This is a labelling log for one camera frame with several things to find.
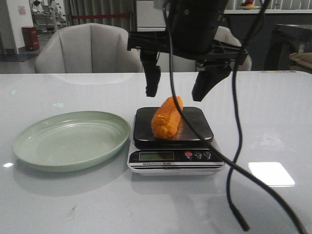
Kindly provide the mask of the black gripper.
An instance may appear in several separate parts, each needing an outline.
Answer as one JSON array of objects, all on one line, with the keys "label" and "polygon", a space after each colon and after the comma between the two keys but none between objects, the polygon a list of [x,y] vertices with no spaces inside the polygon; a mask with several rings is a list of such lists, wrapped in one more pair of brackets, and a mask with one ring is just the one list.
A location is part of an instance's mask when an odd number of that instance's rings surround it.
[{"label": "black gripper", "polygon": [[[182,58],[207,62],[208,59],[199,60],[199,56],[206,56],[212,51],[223,14],[223,9],[164,9],[165,31],[131,32],[128,35],[127,49],[140,50],[146,77],[146,96],[155,97],[157,93],[161,73],[157,66],[157,53],[172,53]],[[240,47],[234,59],[239,65],[243,63],[244,52]],[[229,64],[206,66],[203,71],[199,71],[192,89],[193,100],[202,101],[231,71]]]}]

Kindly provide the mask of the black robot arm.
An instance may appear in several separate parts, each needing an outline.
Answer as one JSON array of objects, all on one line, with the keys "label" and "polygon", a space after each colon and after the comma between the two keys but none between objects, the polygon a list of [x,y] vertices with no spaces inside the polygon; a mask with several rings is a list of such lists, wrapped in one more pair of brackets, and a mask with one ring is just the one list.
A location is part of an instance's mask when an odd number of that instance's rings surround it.
[{"label": "black robot arm", "polygon": [[246,50],[215,39],[226,4],[225,0],[166,0],[162,7],[164,31],[129,33],[127,49],[140,50],[148,97],[156,95],[160,81],[159,52],[193,60],[204,68],[192,89],[194,101],[202,101],[230,75],[231,62],[244,62]]}]

